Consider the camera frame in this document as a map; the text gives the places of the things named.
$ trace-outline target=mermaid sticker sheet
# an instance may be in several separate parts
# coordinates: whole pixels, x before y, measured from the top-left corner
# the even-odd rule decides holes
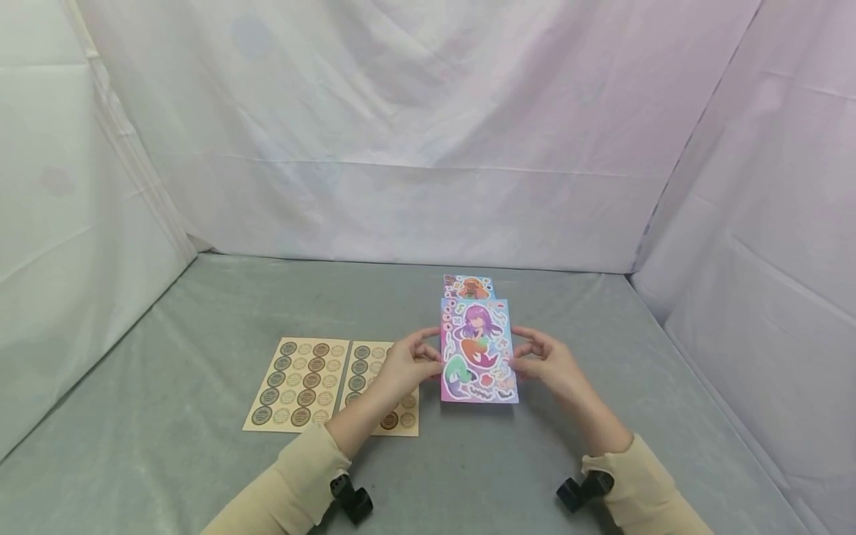
[[[496,299],[489,276],[443,275],[446,299]]]
[[[443,401],[517,403],[517,380],[505,299],[443,299]]]

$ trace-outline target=white curtain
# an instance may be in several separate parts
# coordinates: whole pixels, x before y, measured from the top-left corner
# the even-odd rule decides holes
[[[199,244],[632,269],[758,0],[81,0]]]
[[[854,0],[764,4],[633,277],[805,523],[835,535],[856,533],[854,28]]]
[[[195,254],[75,20],[0,3],[0,460]]]

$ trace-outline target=left hand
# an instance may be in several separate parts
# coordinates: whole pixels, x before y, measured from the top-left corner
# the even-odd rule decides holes
[[[393,344],[370,389],[383,392],[398,402],[428,377],[442,373],[440,353],[425,343],[426,338],[439,334],[439,327],[429,327]]]

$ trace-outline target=beige sleeve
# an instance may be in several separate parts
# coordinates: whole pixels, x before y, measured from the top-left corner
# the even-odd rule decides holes
[[[211,521],[203,535],[304,535],[333,502],[330,481],[351,466],[321,425],[286,446],[273,465]]]
[[[639,435],[622,454],[583,457],[583,473],[591,470],[615,479],[604,501],[625,535],[713,535]]]

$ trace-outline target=round sticker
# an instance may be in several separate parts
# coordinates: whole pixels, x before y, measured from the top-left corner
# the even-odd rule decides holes
[[[280,384],[285,383],[285,374],[282,372],[273,372],[268,376],[268,386],[276,388]]]
[[[401,415],[401,426],[410,429],[416,425],[416,417],[413,413],[404,413]]]
[[[369,356],[371,352],[372,351],[369,349],[368,346],[359,346],[354,350],[354,357],[358,359],[364,359],[365,357]]]
[[[308,389],[313,389],[319,384],[321,384],[321,376],[317,373],[310,373],[303,378],[303,386]]]
[[[273,413],[273,422],[282,425],[288,421],[289,416],[291,416],[291,411],[287,408],[281,408]]]
[[[330,392],[322,392],[318,395],[318,405],[327,407],[333,402],[333,395]]]
[[[273,363],[274,370],[277,370],[278,372],[285,372],[289,366],[291,366],[290,357],[280,357]]]
[[[348,388],[353,391],[362,390],[366,386],[366,378],[361,375],[355,375],[348,381]]]
[[[279,352],[285,356],[289,356],[297,350],[297,344],[294,342],[285,342],[281,348],[279,348]]]
[[[318,411],[315,411],[315,414],[312,416],[312,419],[315,420],[317,423],[323,425],[327,423],[327,420],[330,419],[330,413],[323,409],[319,409]]]
[[[297,399],[297,392],[293,390],[286,390],[279,396],[279,402],[283,405],[291,405],[294,403],[294,400]]]
[[[355,360],[351,365],[351,372],[356,373],[357,375],[362,375],[366,373],[366,370],[369,369],[369,365],[364,360]]]
[[[359,392],[351,392],[350,394],[348,394],[348,397],[345,398],[345,407],[350,405],[351,401],[357,399],[358,397],[360,397]]]
[[[404,408],[416,407],[416,396],[414,396],[413,394],[405,395],[404,399],[401,400],[401,406]]]
[[[301,407],[309,407],[315,402],[315,390],[303,390],[297,395],[297,404]]]
[[[320,372],[321,370],[324,369],[324,367],[326,365],[327,365],[327,363],[324,362],[324,359],[320,359],[320,358],[312,359],[309,361],[309,371],[310,372]]]
[[[325,344],[325,343],[319,343],[319,344],[318,344],[317,346],[315,346],[315,348],[312,350],[312,354],[313,354],[313,355],[315,355],[316,357],[323,357],[323,356],[325,356],[325,355],[326,355],[327,353],[329,353],[329,352],[330,352],[330,346],[328,346],[328,345],[327,345],[327,344]]]
[[[262,395],[259,396],[259,402],[262,405],[270,405],[274,401],[279,399],[279,390],[277,389],[267,389],[262,392]]]
[[[251,418],[251,421],[255,425],[266,424],[267,421],[270,419],[271,414],[273,414],[273,411],[270,409],[270,407],[259,407],[253,412],[253,417]]]
[[[380,426],[387,431],[396,425],[398,425],[398,414],[396,414],[395,411],[387,414],[382,420],[380,420]]]
[[[309,419],[311,417],[312,413],[309,412],[309,409],[306,407],[301,407],[291,414],[291,423],[295,427],[303,427],[304,425],[309,423]]]

